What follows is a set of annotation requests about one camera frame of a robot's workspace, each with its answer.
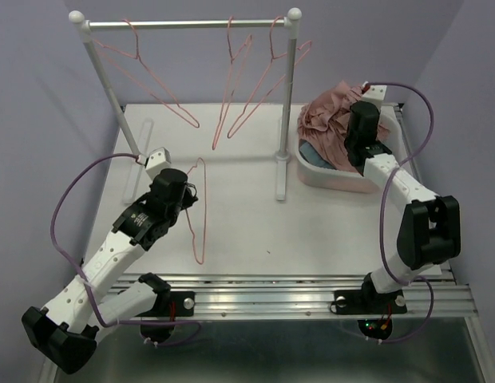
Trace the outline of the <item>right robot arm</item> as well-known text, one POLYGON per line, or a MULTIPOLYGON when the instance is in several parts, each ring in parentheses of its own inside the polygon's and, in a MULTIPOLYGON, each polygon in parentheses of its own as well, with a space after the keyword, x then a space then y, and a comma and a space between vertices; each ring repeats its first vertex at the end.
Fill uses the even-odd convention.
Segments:
POLYGON ((382 254, 382 266, 367 274, 359 289, 335 294, 337 314, 382 313, 424 270, 459 256, 461 250, 459 202, 426 188, 397 162, 378 140, 379 118, 375 105, 355 102, 344 146, 355 170, 382 189, 379 222, 385 222, 386 203, 402 215, 396 252, 382 254))

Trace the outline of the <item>dusty pink pleated skirt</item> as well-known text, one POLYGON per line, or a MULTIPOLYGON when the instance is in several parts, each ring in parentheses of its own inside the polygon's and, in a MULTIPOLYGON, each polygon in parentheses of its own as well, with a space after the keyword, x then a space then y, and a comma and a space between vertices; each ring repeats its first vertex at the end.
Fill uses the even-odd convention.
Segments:
POLYGON ((354 172, 347 158, 344 140, 350 107, 360 101, 362 87, 342 81, 302 107, 298 117, 299 140, 309 142, 335 170, 354 172))

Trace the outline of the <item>blue denim garment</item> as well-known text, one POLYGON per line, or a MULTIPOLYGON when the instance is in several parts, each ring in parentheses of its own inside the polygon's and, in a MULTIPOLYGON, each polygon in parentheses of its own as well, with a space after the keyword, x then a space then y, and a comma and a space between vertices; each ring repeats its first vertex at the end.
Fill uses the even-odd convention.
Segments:
POLYGON ((305 140, 303 140, 299 145, 299 153, 306 162, 316 166, 317 168, 334 169, 334 167, 325 161, 313 148, 313 146, 305 140))

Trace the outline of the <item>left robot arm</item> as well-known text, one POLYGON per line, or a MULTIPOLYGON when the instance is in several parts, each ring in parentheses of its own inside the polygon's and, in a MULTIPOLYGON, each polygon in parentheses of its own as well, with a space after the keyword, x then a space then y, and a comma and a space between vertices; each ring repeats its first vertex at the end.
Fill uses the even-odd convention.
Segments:
POLYGON ((81 272, 43 307, 31 306, 22 325, 34 348, 67 374, 76 373, 93 356, 98 343, 119 324, 140 325, 136 317, 166 316, 164 342, 178 313, 188 314, 181 294, 154 273, 143 274, 127 290, 102 299, 120 276, 174 226, 180 211, 197 201, 188 176, 166 168, 156 175, 143 194, 113 223, 96 254, 81 272))

